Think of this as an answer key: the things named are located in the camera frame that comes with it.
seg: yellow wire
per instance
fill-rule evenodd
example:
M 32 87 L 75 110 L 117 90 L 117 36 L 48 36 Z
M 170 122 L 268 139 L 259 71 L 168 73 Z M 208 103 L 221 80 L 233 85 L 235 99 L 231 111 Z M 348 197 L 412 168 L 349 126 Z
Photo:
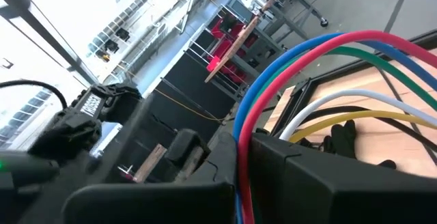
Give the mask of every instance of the yellow wire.
M 134 73 L 132 73 L 132 72 L 129 71 L 129 70 L 126 70 L 125 68 L 121 67 L 119 64 L 118 64 L 117 66 L 119 66 L 120 68 L 122 68 L 123 70 L 125 70 L 127 73 L 131 74 L 133 77 L 138 78 Z M 219 122 L 222 122 L 222 121 L 226 120 L 226 117 L 225 117 L 225 118 L 221 118 L 221 119 L 217 119 L 217 118 L 213 118 L 213 117 L 207 117 L 207 116 L 204 116 L 204 115 L 198 113 L 197 111 L 195 111 L 195 110 L 193 110 L 193 109 L 187 107 L 185 104 L 182 104 L 181 102 L 175 100 L 174 98 L 172 98 L 172 97 L 170 97 L 170 96 L 164 94 L 163 92 L 159 91 L 158 89 L 155 88 L 155 90 L 156 90 L 158 93 L 160 93 L 162 96 L 164 96 L 165 98 L 170 99 L 171 101 L 175 102 L 176 104 L 180 105 L 181 107 L 184 107 L 185 109 L 187 109 L 187 110 L 193 112 L 194 114 L 196 114 L 196 115 L 198 115 L 198 116 L 201 116 L 201 117 L 203 117 L 203 118 L 205 118 L 205 119 L 212 120 L 212 121 L 219 121 Z
M 295 132 L 290 137 L 290 139 L 288 141 L 290 141 L 292 143 L 296 143 L 296 142 L 300 141 L 302 138 L 312 134 L 313 132 L 317 132 L 323 128 L 338 124 L 340 122 L 345 122 L 348 120 L 352 120 L 352 119 L 356 119 L 356 118 L 363 118 L 363 117 L 392 118 L 392 119 L 398 119 L 398 120 L 402 120 L 402 121 L 406 121 L 406 122 L 412 122 L 415 124 L 424 125 L 428 128 L 437 129 L 437 126 L 429 124 L 429 123 L 425 122 L 424 120 L 422 120 L 418 117 L 415 117 L 413 115 L 406 115 L 406 114 L 390 112 L 390 111 L 357 111 L 357 112 L 351 112 L 348 114 L 338 115 L 336 117 L 326 119 L 324 121 L 313 124 L 307 128 L 299 130 L 298 132 Z
M 219 121 L 219 122 L 222 122 L 223 120 L 226 119 L 226 117 L 225 117 L 225 118 L 221 118 L 221 119 L 217 119 L 217 118 L 211 118 L 211 117 L 204 116 L 204 115 L 198 113 L 197 111 L 195 111 L 195 110 L 193 110 L 193 109 L 191 109 L 191 108 L 185 106 L 185 104 L 182 104 L 181 102 L 179 102 L 179 101 L 173 99 L 172 97 L 170 97 L 170 96 L 164 94 L 163 92 L 159 91 L 158 89 L 155 89 L 155 90 L 156 90 L 158 93 L 160 93 L 162 96 L 164 96 L 165 98 L 170 99 L 171 101 L 175 102 L 176 104 L 178 104 L 178 105 L 184 107 L 185 109 L 187 109 L 187 110 L 193 112 L 194 114 L 196 114 L 196 115 L 198 115 L 198 116 L 201 116 L 201 117 L 203 117 L 203 118 L 205 118 L 205 119 L 212 120 L 212 121 Z

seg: green cable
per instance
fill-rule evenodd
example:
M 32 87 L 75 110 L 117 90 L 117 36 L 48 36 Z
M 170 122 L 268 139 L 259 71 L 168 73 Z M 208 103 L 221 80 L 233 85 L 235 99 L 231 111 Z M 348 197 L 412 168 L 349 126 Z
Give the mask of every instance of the green cable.
M 281 69 L 275 72 L 274 75 L 272 75 L 268 81 L 264 84 L 264 86 L 261 88 L 261 90 L 258 92 L 258 95 L 253 101 L 253 104 L 257 101 L 259 96 L 264 92 L 264 90 L 275 80 L 288 66 L 292 65 L 300 56 L 299 55 L 295 58 L 293 58 L 291 61 L 286 63 L 284 66 L 282 66 Z M 358 57 L 359 59 L 365 60 L 371 64 L 373 64 L 375 67 L 380 68 L 392 76 L 394 76 L 397 80 L 402 82 L 406 87 L 411 89 L 418 97 L 420 97 L 423 101 L 425 101 L 427 104 L 430 105 L 435 111 L 437 111 L 437 100 L 432 98 L 432 96 L 427 93 L 422 87 L 417 85 L 412 79 L 410 79 L 408 76 L 406 76 L 403 72 L 398 70 L 396 67 L 389 64 L 387 61 L 383 60 L 382 58 L 373 55 L 371 53 L 368 53 L 367 51 L 363 51 L 361 49 L 353 48 L 353 47 L 347 47 L 347 46 L 339 46 L 331 51 L 329 51 L 326 55 L 347 55 L 351 57 Z

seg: red cable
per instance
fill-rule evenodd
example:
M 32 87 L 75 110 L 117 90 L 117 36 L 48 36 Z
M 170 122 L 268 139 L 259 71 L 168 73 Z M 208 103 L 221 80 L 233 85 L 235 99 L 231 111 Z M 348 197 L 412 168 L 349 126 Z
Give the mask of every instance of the red cable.
M 279 88 L 282 87 L 290 78 L 292 78 L 299 70 L 302 70 L 305 66 L 312 61 L 322 56 L 323 54 L 333 50 L 334 48 L 362 40 L 377 40 L 387 44 L 390 44 L 402 51 L 409 53 L 425 63 L 437 68 L 437 57 L 421 47 L 408 42 L 400 37 L 393 36 L 389 33 L 381 31 L 356 31 L 351 33 L 345 33 L 337 36 L 325 43 L 317 46 L 312 51 L 299 58 L 294 64 L 289 66 L 284 72 L 282 72 L 264 91 L 264 93 L 258 98 L 257 102 L 252 106 L 252 109 L 247 115 L 238 143 L 238 180 L 240 183 L 240 192 L 242 196 L 242 209 L 243 209 L 243 221 L 244 224 L 254 224 L 253 210 L 252 210 L 252 197 L 249 186 L 249 173 L 248 173 L 248 150 L 249 141 L 253 127 L 262 112 L 262 109 L 267 105 L 268 101 L 276 94 Z

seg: cable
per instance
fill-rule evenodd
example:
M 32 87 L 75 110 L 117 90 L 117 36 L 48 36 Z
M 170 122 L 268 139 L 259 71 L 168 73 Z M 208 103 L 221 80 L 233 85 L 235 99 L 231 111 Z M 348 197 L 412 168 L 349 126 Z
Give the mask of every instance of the cable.
M 172 97 L 170 97 L 170 96 L 164 94 L 163 92 L 159 91 L 158 89 L 155 89 L 155 90 L 156 90 L 159 94 L 161 94 L 162 96 L 164 96 L 165 98 L 170 99 L 171 101 L 175 102 L 176 104 L 180 105 L 181 107 L 184 107 L 185 109 L 187 109 L 187 110 L 193 112 L 194 114 L 196 114 L 196 115 L 198 115 L 198 116 L 200 116 L 200 117 L 203 117 L 203 118 L 208 119 L 208 120 L 211 120 L 211 121 L 218 121 L 218 122 L 222 122 L 222 121 L 226 120 L 226 117 L 225 117 L 225 118 L 221 118 L 221 119 L 217 119 L 217 118 L 211 118 L 211 117 L 204 116 L 204 115 L 198 113 L 197 111 L 195 111 L 195 110 L 193 110 L 193 109 L 187 107 L 185 104 L 182 104 L 181 102 L 175 100 L 174 98 L 172 98 Z
M 417 118 L 412 115 L 405 115 L 403 113 L 396 113 L 396 112 L 390 112 L 390 111 L 357 111 L 357 112 L 351 112 L 343 115 L 338 115 L 336 117 L 329 118 L 327 120 L 318 122 L 316 124 L 313 124 L 311 126 L 308 126 L 306 128 L 303 128 L 302 130 L 299 130 L 295 132 L 289 139 L 290 142 L 295 143 L 297 141 L 300 141 L 302 138 L 312 134 L 313 132 L 319 131 L 323 128 L 332 126 L 334 124 L 338 124 L 340 122 L 345 122 L 348 120 L 353 120 L 356 118 L 363 118 L 363 117 L 378 117 L 378 118 L 392 118 L 392 119 L 398 119 L 403 120 L 407 122 L 414 122 L 416 124 L 420 124 L 423 126 L 427 126 L 429 128 L 437 129 L 437 126 L 433 126 L 425 121 L 423 121 L 420 118 Z M 434 144 L 433 150 L 437 150 L 437 145 Z
M 392 82 L 390 81 L 390 79 L 388 78 L 388 76 L 384 73 L 384 71 L 378 69 L 378 71 L 380 72 L 382 78 L 384 78 L 385 82 L 387 83 L 387 85 L 390 87 L 391 91 L 393 92 L 393 94 L 395 95 L 395 98 L 401 102 L 403 102 L 401 96 L 399 95 L 399 93 L 397 92 L 395 86 L 392 84 Z M 417 127 L 416 124 L 414 123 L 410 123 L 412 126 L 413 131 L 417 132 L 417 134 L 421 135 L 421 131 L 419 130 L 419 128 Z M 425 151 L 428 153 L 429 157 L 433 160 L 434 164 L 437 165 L 437 157 L 435 155 L 435 153 L 432 152 L 432 150 L 430 150 L 428 147 L 424 146 Z
M 377 92 L 365 90 L 365 89 L 347 89 L 342 90 L 340 92 L 335 92 L 332 94 L 329 94 L 323 98 L 320 98 L 311 104 L 307 105 L 302 111 L 300 111 L 287 126 L 285 127 L 284 131 L 282 132 L 280 139 L 288 140 L 292 134 L 294 133 L 295 129 L 299 126 L 299 124 L 313 111 L 315 111 L 318 107 L 320 107 L 322 104 L 325 104 L 331 100 L 334 100 L 336 98 L 342 97 L 342 96 L 366 96 L 369 98 L 374 98 L 376 100 L 385 102 L 387 104 L 393 105 L 394 107 L 397 107 L 401 109 L 402 111 L 406 111 L 408 113 L 411 113 L 414 116 L 417 116 L 421 118 L 422 120 L 425 120 L 426 122 L 429 122 L 430 124 L 437 125 L 437 119 L 418 110 L 415 109 L 403 102 L 400 102 L 394 98 L 389 98 L 388 96 L 385 96 L 384 94 L 380 94 Z
M 41 81 L 32 81 L 32 80 L 5 81 L 5 82 L 0 83 L 0 88 L 12 87 L 12 86 L 16 86 L 16 85 L 37 85 L 40 87 L 47 88 L 48 90 L 50 90 L 51 92 L 53 92 L 56 95 L 56 97 L 59 99 L 59 101 L 61 101 L 62 109 L 65 109 L 68 107 L 66 98 L 64 97 L 64 95 L 62 95 L 62 93 L 56 87 L 53 87 L 52 85 L 49 85 L 47 83 L 43 83 Z
M 388 40 L 389 43 L 394 43 L 392 45 L 406 50 L 408 50 L 411 53 L 414 53 L 412 55 L 417 55 L 419 58 L 425 58 L 427 60 L 434 59 L 435 56 L 433 56 L 431 53 L 428 53 L 427 51 L 423 50 L 419 46 L 414 45 L 413 43 L 407 42 L 402 38 L 399 38 L 397 36 L 392 36 L 389 33 L 383 33 L 380 31 L 357 31 L 352 33 L 346 33 L 343 35 L 343 33 L 330 33 L 323 36 L 318 36 L 316 38 L 307 40 L 306 42 L 300 43 L 294 48 L 291 48 L 282 56 L 280 56 L 278 59 L 273 61 L 261 74 L 260 76 L 255 80 L 255 82 L 250 86 L 247 93 L 244 95 L 240 106 L 238 107 L 236 119 L 234 122 L 234 130 L 233 130 L 233 136 L 236 141 L 240 138 L 240 133 L 242 130 L 242 126 L 244 123 L 244 120 L 246 119 L 247 114 L 249 113 L 249 110 L 251 108 L 252 102 L 255 99 L 257 93 L 260 91 L 264 83 L 284 64 L 286 64 L 290 59 L 293 59 L 295 56 L 311 49 L 314 47 L 319 46 L 320 44 L 323 44 L 324 42 L 334 40 L 334 45 L 331 45 L 331 47 L 326 48 L 323 53 L 324 54 L 328 52 L 329 50 L 332 50 L 336 46 L 339 46 L 341 44 L 345 44 L 348 42 L 353 41 L 359 41 L 359 43 L 370 46 L 377 51 L 380 51 L 382 53 L 385 53 L 387 56 L 389 56 L 391 59 L 396 59 L 399 63 L 407 67 L 409 70 L 411 70 L 413 73 L 415 73 L 419 78 L 421 78 L 423 81 L 425 81 L 430 87 L 432 87 L 434 90 L 437 91 L 437 80 L 426 70 L 424 70 L 419 64 L 411 60 L 409 57 L 405 56 L 400 51 L 396 50 L 392 46 L 389 46 L 387 44 L 383 44 L 380 42 L 373 42 L 369 40 Z M 308 63 L 306 63 L 303 66 L 298 66 L 298 69 L 301 70 L 304 66 L 306 66 Z
M 326 55 L 347 55 L 351 57 L 358 57 L 359 59 L 365 60 L 371 64 L 373 64 L 377 69 L 381 68 L 387 71 L 389 74 L 394 76 L 397 80 L 402 82 L 406 87 L 411 89 L 418 97 L 424 100 L 427 104 L 430 105 L 435 111 L 437 111 L 437 100 L 435 100 L 427 91 L 425 91 L 421 86 L 417 85 L 412 79 L 410 79 L 406 74 L 402 71 L 398 70 L 396 67 L 389 64 L 387 61 L 382 58 L 368 53 L 367 51 L 363 51 L 358 48 L 339 46 L 331 51 L 329 51 Z M 292 59 L 281 69 L 277 70 L 274 75 L 272 75 L 268 81 L 264 84 L 264 86 L 259 91 L 255 100 L 262 94 L 262 92 L 268 87 L 272 81 L 279 76 L 282 71 L 284 71 L 288 66 L 292 65 L 296 61 L 296 58 Z
M 307 116 L 300 125 L 309 122 L 311 120 L 314 120 L 316 118 L 325 116 L 325 115 L 333 115 L 333 114 L 338 114 L 338 113 L 346 113 L 346 112 L 356 112 L 356 111 L 370 111 L 369 109 L 363 108 L 363 107 L 358 107 L 358 106 L 340 106 L 340 107 L 330 107 L 330 108 L 326 108 L 326 109 L 320 109 L 317 111 L 314 111 L 313 113 L 311 113 L 309 116 Z M 385 122 L 388 125 L 391 125 L 399 130 L 401 130 L 402 132 L 406 133 L 407 135 L 410 135 L 411 137 L 413 137 L 414 139 L 416 139 L 417 141 L 421 142 L 423 145 L 426 145 L 429 148 L 432 148 L 433 150 L 436 149 L 436 144 L 433 143 L 432 141 L 430 141 L 429 139 L 427 139 L 426 137 L 424 137 L 423 135 L 421 135 L 419 132 L 411 129 L 410 127 L 396 121 L 390 118 L 380 118 L 380 117 L 375 117 L 376 119 L 380 120 L 381 122 Z
M 312 51 L 308 52 L 304 56 L 302 56 L 300 59 L 298 59 L 293 65 L 291 65 L 289 68 L 287 68 L 284 72 L 282 72 L 273 82 L 270 84 L 270 86 L 266 89 L 266 91 L 259 97 L 258 101 L 253 105 L 252 109 L 250 110 L 249 114 L 247 115 L 247 118 L 244 120 L 245 115 L 247 114 L 247 111 L 250 108 L 250 105 L 252 103 L 253 98 L 259 91 L 259 89 L 262 87 L 265 81 L 270 77 L 271 74 L 276 72 L 277 69 L 279 69 L 286 61 L 287 59 L 291 59 L 295 57 L 297 54 L 301 53 L 302 51 L 308 50 L 305 47 L 310 46 L 311 44 L 315 44 L 315 42 L 320 42 L 322 40 L 327 40 L 325 43 L 315 47 Z M 289 50 L 280 58 L 278 58 L 276 61 L 274 61 L 272 64 L 269 65 L 269 67 L 258 77 L 258 79 L 252 84 L 251 88 L 246 93 L 243 100 L 246 100 L 243 107 L 243 102 L 240 104 L 240 108 L 237 112 L 237 118 L 234 123 L 234 137 L 238 138 L 238 179 L 240 183 L 240 192 L 242 194 L 242 205 L 243 205 L 243 218 L 244 223 L 253 223 L 253 211 L 251 209 L 252 205 L 252 199 L 251 199 L 251 191 L 249 186 L 249 175 L 248 175 L 248 150 L 249 150 L 249 142 L 251 138 L 251 132 L 253 130 L 253 127 L 259 117 L 259 114 L 261 113 L 262 109 L 266 106 L 268 101 L 276 94 L 276 92 L 279 90 L 279 88 L 285 84 L 285 82 L 294 76 L 299 70 L 303 69 L 306 65 L 308 65 L 310 62 L 312 62 L 314 59 L 319 57 L 320 55 L 323 55 L 324 53 L 329 52 L 330 50 L 334 49 L 335 47 L 346 44 L 349 42 L 356 42 L 361 40 L 380 40 L 383 42 L 386 42 L 388 44 L 393 45 L 394 47 L 397 47 L 403 51 L 406 51 L 407 53 L 410 53 L 411 55 L 414 55 L 418 57 L 419 59 L 422 59 L 423 61 L 429 63 L 433 67 L 437 66 L 437 57 L 432 55 L 431 53 L 428 53 L 426 50 L 423 50 L 419 46 L 408 42 L 402 38 L 399 38 L 397 36 L 392 36 L 389 33 L 383 33 L 380 31 L 357 31 L 352 33 L 346 33 L 344 35 L 337 34 L 330 34 L 327 36 L 320 36 L 318 38 L 312 39 L 313 41 L 309 40 L 302 44 L 299 44 L 298 46 L 294 47 L 292 50 Z

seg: wooden plank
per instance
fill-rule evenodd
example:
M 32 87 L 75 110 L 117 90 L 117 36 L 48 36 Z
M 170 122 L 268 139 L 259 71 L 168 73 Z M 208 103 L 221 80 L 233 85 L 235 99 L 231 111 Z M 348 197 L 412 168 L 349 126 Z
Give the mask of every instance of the wooden plank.
M 263 11 L 266 11 L 270 8 L 274 3 L 274 0 L 268 0 L 265 6 L 262 8 Z M 237 53 L 238 49 L 244 44 L 248 36 L 255 29 L 259 21 L 259 16 L 255 16 L 251 22 L 238 34 L 237 39 L 232 43 L 231 47 L 227 50 L 223 58 L 220 60 L 220 63 L 211 71 L 211 73 L 206 77 L 205 83 L 211 81 L 212 77 Z
M 437 55 L 437 49 L 430 52 Z M 437 69 L 427 65 L 422 61 L 417 61 L 417 63 L 425 68 L 431 75 L 437 76 Z M 399 70 L 409 76 L 430 95 L 437 98 L 437 93 L 431 87 L 426 85 L 419 77 L 411 73 L 411 71 L 407 70 L 396 61 L 391 61 L 391 64 L 399 68 Z M 422 101 L 415 93 L 409 90 L 404 84 L 394 77 L 390 76 L 389 74 L 387 74 L 387 76 L 390 78 L 390 81 L 393 83 L 397 92 L 406 104 L 410 104 L 416 109 L 420 109 L 427 114 L 437 117 L 437 112 L 429 107 L 429 105 L 427 105 L 424 101 Z M 395 98 L 378 70 L 376 68 L 368 68 L 319 85 L 315 90 L 310 102 L 327 94 L 351 88 L 373 90 L 375 92 L 380 92 L 384 95 Z M 277 108 L 267 121 L 266 127 L 264 128 L 271 129 L 274 126 L 281 111 L 285 108 L 288 99 L 289 95 L 283 95 L 278 103 Z M 391 105 L 361 96 L 336 98 L 335 100 L 331 100 L 330 102 L 323 104 L 319 109 L 341 105 L 355 105 L 373 110 L 403 113 L 403 111 L 392 107 Z M 327 115 L 308 122 L 302 125 L 301 128 L 307 127 L 316 122 L 320 122 L 329 117 L 332 117 L 332 115 Z M 401 171 L 420 176 L 437 178 L 436 165 L 429 157 L 429 154 L 425 151 L 425 148 L 418 141 L 406 135 L 402 131 L 399 131 L 398 129 L 393 128 L 392 126 L 389 126 L 374 118 L 356 119 L 355 122 L 358 131 L 355 149 L 357 158 L 359 160 L 366 163 L 378 164 L 386 159 L 391 159 L 396 162 L 398 169 Z M 410 123 L 408 122 L 402 123 L 411 127 Z M 431 139 L 435 143 L 435 138 L 437 138 L 437 130 L 426 128 L 420 125 L 418 125 L 418 127 L 424 136 Z M 307 139 L 313 142 L 321 142 L 323 141 L 323 138 L 329 134 L 330 128 L 325 128 L 313 133 L 311 136 L 308 136 Z
M 282 94 L 281 99 L 278 101 L 276 107 L 274 108 L 272 115 L 270 115 L 270 118 L 268 119 L 266 125 L 264 126 L 264 129 L 271 132 L 274 125 L 276 124 L 277 120 L 282 114 L 282 111 L 284 110 L 285 106 L 288 103 L 288 100 L 290 100 L 290 95 L 292 95 L 294 86 L 287 88 L 284 93 Z
M 150 153 L 150 155 L 145 159 L 144 163 L 135 173 L 133 180 L 136 183 L 144 183 L 145 179 L 147 179 L 166 151 L 167 149 L 165 149 L 165 147 L 161 144 L 156 145 L 152 153 Z

